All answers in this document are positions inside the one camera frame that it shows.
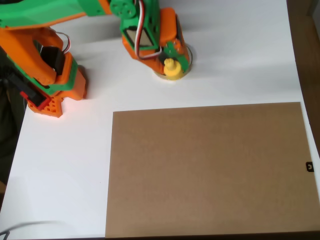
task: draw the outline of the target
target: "cardboard sheet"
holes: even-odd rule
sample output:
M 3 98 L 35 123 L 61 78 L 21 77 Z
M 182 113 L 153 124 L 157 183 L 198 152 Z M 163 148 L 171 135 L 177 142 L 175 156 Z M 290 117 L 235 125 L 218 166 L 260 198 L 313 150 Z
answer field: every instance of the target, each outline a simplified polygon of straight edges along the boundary
M 106 237 L 320 230 L 300 103 L 115 112 Z

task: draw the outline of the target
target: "white surface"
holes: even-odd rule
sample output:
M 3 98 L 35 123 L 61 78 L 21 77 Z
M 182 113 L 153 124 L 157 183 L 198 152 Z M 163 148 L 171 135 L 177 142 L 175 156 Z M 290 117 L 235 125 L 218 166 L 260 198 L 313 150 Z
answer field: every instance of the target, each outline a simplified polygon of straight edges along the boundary
M 17 229 L 10 239 L 105 236 L 114 111 L 301 102 L 310 152 L 320 169 L 299 85 L 286 0 L 161 4 L 175 8 L 184 39 L 193 47 L 193 69 L 177 82 L 158 79 L 130 59 L 120 39 L 103 34 L 117 22 L 112 16 L 56 26 L 74 39 L 71 52 L 88 70 L 89 99 L 66 99 L 59 119 L 27 110 L 0 230 L 25 222 L 57 222 Z

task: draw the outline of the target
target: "black cable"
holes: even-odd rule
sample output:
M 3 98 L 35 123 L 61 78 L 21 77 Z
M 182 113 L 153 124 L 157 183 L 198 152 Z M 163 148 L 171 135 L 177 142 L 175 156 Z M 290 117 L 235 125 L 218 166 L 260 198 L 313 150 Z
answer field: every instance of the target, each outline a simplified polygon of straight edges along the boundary
M 0 236 L 2 235 L 5 235 L 3 240 L 7 240 L 10 235 L 10 231 L 0 232 Z

